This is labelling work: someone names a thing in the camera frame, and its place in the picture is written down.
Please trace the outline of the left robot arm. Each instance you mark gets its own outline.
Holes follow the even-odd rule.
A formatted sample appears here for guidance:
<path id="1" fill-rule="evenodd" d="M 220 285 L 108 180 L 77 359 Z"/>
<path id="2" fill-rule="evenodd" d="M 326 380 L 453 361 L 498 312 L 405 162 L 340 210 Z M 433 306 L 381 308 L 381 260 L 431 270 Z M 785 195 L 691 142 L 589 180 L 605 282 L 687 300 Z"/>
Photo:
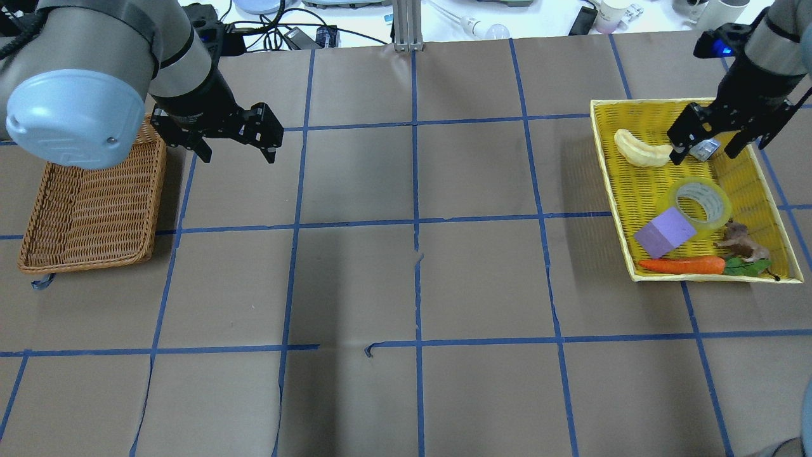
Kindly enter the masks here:
<path id="1" fill-rule="evenodd" d="M 211 162 L 206 138 L 227 138 L 275 162 L 284 128 L 264 102 L 235 100 L 191 19 L 175 1 L 40 1 L 31 23 L 2 38 L 2 139 L 65 167 L 108 169 L 150 122 L 172 147 Z"/>

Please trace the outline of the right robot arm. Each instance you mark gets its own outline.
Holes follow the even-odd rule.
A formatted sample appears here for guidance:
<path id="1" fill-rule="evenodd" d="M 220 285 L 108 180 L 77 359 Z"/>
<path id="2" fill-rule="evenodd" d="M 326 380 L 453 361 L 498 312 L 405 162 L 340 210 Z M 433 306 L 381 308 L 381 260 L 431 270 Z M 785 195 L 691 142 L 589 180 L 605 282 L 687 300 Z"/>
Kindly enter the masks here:
<path id="1" fill-rule="evenodd" d="M 733 63 L 714 100 L 708 106 L 690 102 L 668 129 L 671 162 L 701 159 L 699 146 L 725 132 L 733 133 L 724 148 L 729 158 L 752 142 L 766 147 L 802 106 L 788 97 L 810 73 L 810 2 L 775 1 L 751 24 L 705 30 L 693 55 L 732 57 Z"/>

